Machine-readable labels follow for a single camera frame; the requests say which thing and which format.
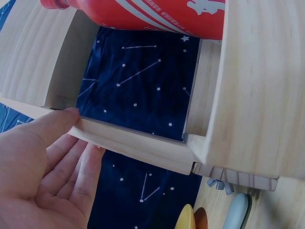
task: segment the navy blue fabric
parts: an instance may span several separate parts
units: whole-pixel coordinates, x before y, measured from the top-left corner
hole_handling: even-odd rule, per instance
[[[81,114],[181,141],[199,44],[181,38],[101,28],[77,102]],[[29,121],[0,105],[0,132]],[[200,182],[106,152],[88,228],[173,229]]]

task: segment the wooden cabinet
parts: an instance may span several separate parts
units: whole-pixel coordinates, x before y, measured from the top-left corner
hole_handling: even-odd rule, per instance
[[[81,11],[29,2],[16,2],[0,33],[12,41],[0,43],[0,102],[39,118],[75,105],[98,26]],[[222,45],[200,45],[183,143],[85,117],[70,134],[175,172],[260,189],[274,190],[279,176],[304,178],[303,9],[303,0],[227,0]]]

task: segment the red water bottle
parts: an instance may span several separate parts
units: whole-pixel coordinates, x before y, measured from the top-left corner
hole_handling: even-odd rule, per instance
[[[47,9],[83,10],[111,29],[179,32],[221,40],[225,0],[41,0]]]

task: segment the metal screw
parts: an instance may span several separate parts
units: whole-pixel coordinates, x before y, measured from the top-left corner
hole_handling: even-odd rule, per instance
[[[212,187],[216,184],[216,190],[223,190],[225,189],[225,192],[227,195],[230,195],[232,193],[234,193],[234,189],[233,189],[233,185],[231,183],[224,183],[221,180],[217,180],[214,178],[210,178],[207,181],[207,185],[209,187]]]
[[[216,189],[217,190],[223,190],[224,189],[224,182],[222,182],[221,180],[217,180]]]

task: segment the yellow object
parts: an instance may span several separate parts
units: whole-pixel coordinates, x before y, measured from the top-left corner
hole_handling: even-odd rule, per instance
[[[196,229],[192,206],[187,204],[182,209],[175,229]]]

